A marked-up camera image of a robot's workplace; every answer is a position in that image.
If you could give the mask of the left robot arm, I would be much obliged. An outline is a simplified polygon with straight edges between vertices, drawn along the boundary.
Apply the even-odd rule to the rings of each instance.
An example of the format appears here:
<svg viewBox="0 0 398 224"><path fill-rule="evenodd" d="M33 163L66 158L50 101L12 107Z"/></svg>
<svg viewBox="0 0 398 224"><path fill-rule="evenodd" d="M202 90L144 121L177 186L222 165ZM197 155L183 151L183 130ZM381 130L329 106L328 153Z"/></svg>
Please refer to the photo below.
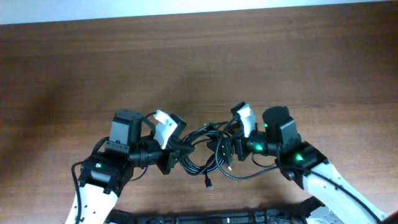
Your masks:
<svg viewBox="0 0 398 224"><path fill-rule="evenodd" d="M67 223L105 223L136 168L155 165L168 175L194 151L180 139L186 127L183 119L161 110L151 115L156 124L138 111L117 110L109 136L100 139L79 162L80 174L71 168L75 198Z"/></svg>

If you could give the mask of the black usb cable silver plug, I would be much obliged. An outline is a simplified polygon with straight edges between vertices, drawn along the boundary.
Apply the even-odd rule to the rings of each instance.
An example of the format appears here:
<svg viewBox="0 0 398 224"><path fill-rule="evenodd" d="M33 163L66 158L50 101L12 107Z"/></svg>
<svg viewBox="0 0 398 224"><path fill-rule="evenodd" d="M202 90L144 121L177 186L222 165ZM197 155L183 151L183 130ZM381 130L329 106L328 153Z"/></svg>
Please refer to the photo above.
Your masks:
<svg viewBox="0 0 398 224"><path fill-rule="evenodd" d="M221 137L228 136L228 134L223 134L223 130L222 130L223 126L221 127L221 131L222 131ZM212 153L213 152L207 148L206 144L202 143L202 144L199 144L198 146L196 146L194 152L189 154L188 156L195 164L204 165L206 163L206 161L208 160L208 158L212 155Z"/></svg>

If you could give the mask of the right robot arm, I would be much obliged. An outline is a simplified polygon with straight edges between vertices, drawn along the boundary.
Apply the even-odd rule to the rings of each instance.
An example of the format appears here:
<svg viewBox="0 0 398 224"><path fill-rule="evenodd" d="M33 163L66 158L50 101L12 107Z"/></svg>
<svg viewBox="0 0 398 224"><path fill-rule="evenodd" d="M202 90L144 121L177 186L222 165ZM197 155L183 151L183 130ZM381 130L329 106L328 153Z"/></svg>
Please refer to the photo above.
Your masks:
<svg viewBox="0 0 398 224"><path fill-rule="evenodd" d="M297 223L387 223L388 216L352 187L330 160L303 141L286 106L274 106L262 114L259 131L248 104L231 110L233 118L218 139L208 143L218 168L233 155L243 161L250 154L272 156L273 166L310 194L303 211L292 217Z"/></svg>

